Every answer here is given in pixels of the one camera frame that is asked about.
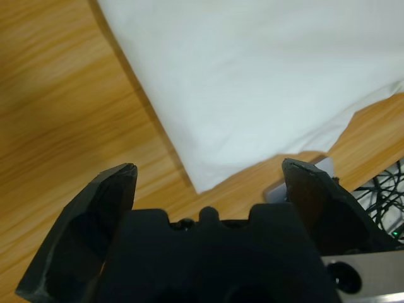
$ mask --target white towel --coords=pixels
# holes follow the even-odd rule
[[[197,192],[402,91],[402,0],[98,1]]]

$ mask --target white fabric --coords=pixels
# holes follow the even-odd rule
[[[402,90],[403,0],[98,1],[197,192]]]

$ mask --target wood grain surface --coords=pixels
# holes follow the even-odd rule
[[[197,195],[95,1],[0,0],[0,302],[63,206],[101,170],[139,168],[135,208],[246,218],[284,155]],[[404,97],[356,114],[329,152],[353,190],[404,156]],[[312,160],[318,153],[296,156]]]

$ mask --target tangled wires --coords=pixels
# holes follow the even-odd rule
[[[376,225],[395,239],[404,240],[403,160],[353,192]]]

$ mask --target hole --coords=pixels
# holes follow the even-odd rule
[[[183,231],[186,232],[187,230],[192,228],[194,225],[195,225],[194,220],[189,219],[189,218],[185,218],[185,219],[182,219],[182,220],[178,221],[177,223],[172,223],[171,227],[174,230],[183,230]]]
[[[268,291],[260,285],[237,287],[230,293],[227,303],[273,303]]]
[[[344,262],[327,265],[327,272],[336,287],[347,294],[356,294],[362,288],[362,279],[358,272]]]

